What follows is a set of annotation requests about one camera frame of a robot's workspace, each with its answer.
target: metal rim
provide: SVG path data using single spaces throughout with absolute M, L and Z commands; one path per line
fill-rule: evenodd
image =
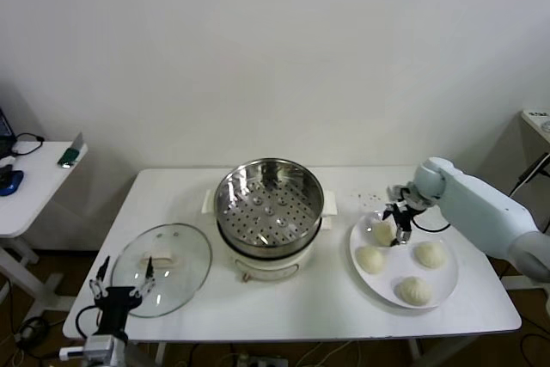
M 111 277 L 110 277 L 110 281 L 111 281 L 111 285 L 113 285 L 113 275 L 114 275 L 114 269 L 116 268 L 117 264 L 119 263 L 119 260 L 120 260 L 120 257 L 122 257 L 122 255 L 124 254 L 124 252 L 126 251 L 126 249 L 128 249 L 130 247 L 130 244 L 132 244 L 134 241 L 136 241 L 140 236 L 142 235 L 145 235 L 147 234 L 148 232 L 151 232 L 155 229 L 159 229 L 161 227 L 168 227 L 169 225 L 179 225 L 179 226 L 182 226 L 182 227 L 187 227 L 187 228 L 191 228 L 191 229 L 194 229 L 196 230 L 199 234 L 201 234 L 203 236 L 203 238 L 205 239 L 206 241 L 206 245 L 208 245 L 208 251 L 210 253 L 210 259 L 208 260 L 208 268 L 206 269 L 206 273 L 205 273 L 205 276 L 202 280 L 202 282 L 200 283 L 199 287 L 193 292 L 193 294 L 189 297 L 188 300 L 186 300 L 185 302 L 181 303 L 179 306 L 167 311 L 166 313 L 162 313 L 162 314 L 159 314 L 159 315 L 136 315 L 136 314 L 133 314 L 132 311 L 130 311 L 129 315 L 132 315 L 134 317 L 137 317 L 137 318 L 156 318 L 156 317 L 162 317 L 166 314 L 170 314 L 174 311 L 176 311 L 177 309 L 180 309 L 181 307 L 183 307 L 184 305 L 186 305 L 187 303 L 189 303 L 194 297 L 195 297 L 195 294 L 197 294 L 197 291 L 199 291 L 202 286 L 205 284 L 205 281 L 206 279 L 208 278 L 208 274 L 210 273 L 210 269 L 212 267 L 212 260 L 213 260 L 213 253 L 212 253 L 212 245 L 210 244 L 210 241 L 208 241 L 208 237 L 206 236 L 206 234 L 200 230 L 199 228 L 195 227 L 194 225 L 191 225 L 189 223 L 162 223 L 160 225 L 157 225 L 155 227 L 152 227 L 152 228 L 149 228 L 147 229 L 145 232 L 142 232 L 140 235 L 136 236 L 133 240 L 131 240 L 130 242 L 128 242 L 124 248 L 122 248 L 122 251 L 120 251 L 119 255 L 117 256 L 117 259 L 116 261 L 114 261 L 114 265 L 113 265 L 113 269 L 111 270 Z
M 228 241 L 226 235 L 223 233 L 222 228 L 220 227 L 220 224 L 218 222 L 216 222 L 217 231 L 220 233 L 223 240 L 225 241 L 225 244 L 228 247 L 230 247 L 233 251 L 235 251 L 236 253 L 238 253 L 240 255 L 244 255 L 247 258 L 250 258 L 252 260 L 259 260 L 259 261 L 284 260 L 285 258 L 289 258 L 292 255 L 295 255 L 295 254 L 298 254 L 298 253 L 302 252 L 305 248 L 307 248 L 309 245 L 311 245 L 311 242 L 313 242 L 314 239 L 317 237 L 317 235 L 319 234 L 319 231 L 321 229 L 321 224 L 322 224 L 322 222 L 321 222 L 321 220 L 319 220 L 319 224 L 317 225 L 317 229 L 315 230 L 315 232 L 314 232 L 313 236 L 311 237 L 311 239 L 308 240 L 308 242 L 306 242 L 303 246 L 301 246 L 296 251 L 293 251 L 293 252 L 285 254 L 285 255 L 280 255 L 280 256 L 277 256 L 277 257 L 259 257 L 258 255 L 253 255 L 253 254 L 247 253 L 246 251 L 241 251 L 240 249 L 237 249 L 237 247 L 235 245 L 233 245 L 231 242 Z
M 296 238 L 293 238 L 290 241 L 288 236 L 292 237 L 292 235 L 294 235 L 294 232 L 291 232 L 290 235 L 287 235 L 287 240 L 286 240 L 285 243 L 275 244 L 275 242 L 273 242 L 274 245 L 269 245 L 269 244 L 267 244 L 266 239 L 263 238 L 261 236 L 261 234 L 259 234 L 260 238 L 266 243 L 266 245 L 261 245 L 261 244 L 258 245 L 256 243 L 254 243 L 252 245 L 252 243 L 249 242 L 248 240 L 243 241 L 241 239 L 241 235 L 242 235 L 243 239 L 245 238 L 245 236 L 243 234 L 241 234 L 241 235 L 237 235 L 236 233 L 233 234 L 234 231 L 240 232 L 236 228 L 240 228 L 241 224 L 243 226 L 245 226 L 245 223 L 246 223 L 246 220 L 244 219 L 245 217 L 243 217 L 244 222 L 241 222 L 241 219 L 239 218 L 238 219 L 239 223 L 234 222 L 234 223 L 231 224 L 231 227 L 236 227 L 236 228 L 232 229 L 232 228 L 228 227 L 228 225 L 230 223 L 229 219 L 231 217 L 225 216 L 224 214 L 227 214 L 229 209 L 224 204 L 224 201 L 220 202 L 220 197 L 222 197 L 223 194 L 227 192 L 227 187 L 228 187 L 228 185 L 230 185 L 230 182 L 232 180 L 234 180 L 235 178 L 239 178 L 238 175 L 244 176 L 245 180 L 246 180 L 248 170 L 250 170 L 250 169 L 256 170 L 257 168 L 263 169 L 264 166 L 269 167 L 270 165 L 272 167 L 274 167 L 276 170 L 280 169 L 281 171 L 283 171 L 283 174 L 281 175 L 281 178 L 280 178 L 283 181 L 279 180 L 278 181 L 279 185 L 281 185 L 280 182 L 284 182 L 284 173 L 285 172 L 289 173 L 288 175 L 286 175 L 286 178 L 287 178 L 286 183 L 292 182 L 291 176 L 292 176 L 293 173 L 299 173 L 304 178 L 307 178 L 308 183 L 309 183 L 309 188 L 310 189 L 313 188 L 313 190 L 315 191 L 315 196 L 313 198 L 313 199 L 315 199 L 315 201 L 313 201 L 313 202 L 316 203 L 316 207 L 315 206 L 313 206 L 313 207 L 310 206 L 309 207 L 310 214 L 313 213 L 313 215 L 309 215 L 309 218 L 311 218 L 309 220 L 309 225 L 304 225 L 304 227 L 301 227 L 302 223 L 299 223 L 300 227 L 298 227 L 297 226 L 298 222 L 296 222 L 296 227 L 300 228 L 300 229 L 303 229 L 303 231 L 305 231 L 305 232 L 303 232 L 303 237 L 298 236 Z M 254 185 L 256 185 L 255 189 L 256 190 L 259 189 L 257 184 L 254 184 L 254 178 L 248 179 L 247 182 L 250 182 L 250 184 L 247 183 L 247 184 L 245 184 L 245 186 L 252 185 L 252 188 L 254 188 Z M 303 208 L 304 208 L 304 212 L 305 212 L 305 208 L 308 208 L 308 206 L 306 205 L 306 202 L 308 202 L 308 201 L 306 200 L 306 198 L 302 198 L 302 199 L 300 199 L 300 198 L 304 197 L 304 196 L 308 197 L 308 195 L 307 194 L 304 195 L 303 193 L 296 193 L 296 195 L 298 196 L 297 204 L 300 205 L 300 202 L 303 202 Z M 239 199 L 246 203 L 246 200 L 244 200 L 243 198 L 239 197 Z M 324 193 L 322 191 L 321 183 L 319 182 L 317 177 L 310 170 L 308 170 L 307 168 L 305 168 L 303 165 L 301 165 L 299 163 L 289 161 L 289 160 L 285 160 L 285 159 L 281 159 L 281 158 L 260 158 L 260 159 L 255 159 L 255 160 L 250 161 L 250 162 L 243 163 L 242 165 L 239 165 L 238 167 L 233 168 L 231 171 L 229 171 L 223 177 L 223 179 L 220 181 L 220 183 L 218 184 L 218 186 L 216 188 L 215 195 L 214 195 L 214 205 L 213 206 L 214 206 L 214 212 L 215 212 L 215 216 L 216 216 L 216 220 L 217 220 L 218 231 L 220 232 L 220 235 L 222 236 L 223 240 L 233 250 L 235 250 L 239 254 L 242 254 L 242 255 L 245 255 L 247 257 L 257 259 L 257 260 L 280 260 L 281 258 L 288 257 L 288 256 L 291 256 L 293 254 L 296 254 L 296 253 L 300 252 L 305 247 L 307 247 L 311 243 L 311 241 L 313 241 L 313 239 L 317 236 L 318 230 L 319 230 L 320 224 L 321 224 L 321 214 L 322 214 L 322 206 L 323 205 L 324 205 Z M 252 229 L 249 229 L 248 231 L 249 231 L 249 234 L 253 234 Z M 294 246 L 295 249 L 291 252 L 281 251 L 280 254 L 275 252 L 275 250 L 277 250 L 278 248 L 292 249 L 292 246 Z

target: floor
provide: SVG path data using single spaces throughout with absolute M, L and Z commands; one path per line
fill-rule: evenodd
M 67 256 L 41 254 L 40 262 L 30 266 L 29 269 L 40 279 L 46 279 L 48 273 L 63 272 L 65 278 L 58 292 L 63 295 L 76 295 L 82 285 L 93 257 Z M 493 261 L 495 271 L 500 273 L 504 268 L 504 262 Z M 0 285 L 3 285 L 4 278 L 0 275 Z M 530 320 L 537 322 L 546 329 L 550 329 L 550 318 L 544 311 L 546 298 L 542 291 L 514 291 L 510 294 L 519 312 Z M 14 321 L 15 327 L 19 325 L 22 317 L 31 305 L 31 298 L 19 288 L 14 288 Z M 45 313 L 49 322 L 61 321 L 64 319 L 62 313 Z M 529 366 L 523 360 L 520 351 L 520 340 L 527 333 L 541 333 L 537 327 L 525 321 L 520 330 L 513 333 L 492 334 L 478 338 L 472 345 L 468 346 L 443 366 Z M 6 299 L 0 304 L 0 343 L 9 333 L 9 300 Z M 440 339 L 422 339 L 420 341 L 424 351 L 436 345 Z M 250 355 L 280 356 L 290 361 L 289 366 L 294 367 L 299 358 L 317 343 L 234 343 L 234 344 L 181 344 L 168 346 L 165 365 L 168 367 L 185 367 L 189 365 L 190 353 L 192 351 L 192 367 L 214 366 L 230 367 L 231 357 L 220 361 L 220 358 L 231 352 L 246 352 Z M 309 357 L 300 364 L 315 365 L 319 363 L 331 350 L 342 346 L 344 342 L 324 343 Z M 66 339 L 61 332 L 61 324 L 53 327 L 45 341 L 34 348 L 34 354 L 42 355 L 56 352 L 61 346 L 69 346 L 71 341 Z M 140 345 L 144 351 L 154 353 L 155 345 Z M 12 365 L 12 354 L 15 352 L 15 344 L 12 339 L 0 344 L 0 367 Z M 529 338 L 525 342 L 525 352 L 533 366 L 550 365 L 550 342 L 538 338 Z M 407 342 L 404 340 L 380 340 L 360 341 L 350 343 L 341 351 L 334 353 L 323 365 L 325 367 L 345 366 L 384 366 L 398 367 L 407 366 L 411 363 Z M 13 360 L 15 367 L 34 367 L 37 361 L 26 356 L 22 363 L 19 358 Z M 57 359 L 44 362 L 44 365 L 76 367 L 79 363 L 72 360 L 61 363 Z

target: blue object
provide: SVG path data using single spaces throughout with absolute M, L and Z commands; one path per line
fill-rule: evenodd
M 23 176 L 25 176 L 23 171 L 10 171 L 6 174 L 9 174 L 8 185 L 0 187 L 0 197 L 11 195 L 17 191 L 19 184 L 21 184 L 21 181 L 23 180 Z

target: glass lid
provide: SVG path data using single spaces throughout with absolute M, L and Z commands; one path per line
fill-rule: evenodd
M 124 248 L 114 264 L 111 285 L 141 285 L 150 257 L 156 284 L 130 312 L 137 317 L 165 315 L 189 302 L 206 280 L 212 249 L 206 235 L 192 225 L 159 225 Z

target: white wall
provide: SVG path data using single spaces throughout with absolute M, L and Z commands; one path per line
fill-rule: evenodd
M 152 166 L 475 172 L 518 110 L 550 107 L 549 22 L 548 0 L 0 0 L 0 105 L 91 149 L 30 234 L 96 247 Z M 520 142 L 504 153 L 516 173 Z M 42 236 L 60 211 L 70 235 Z

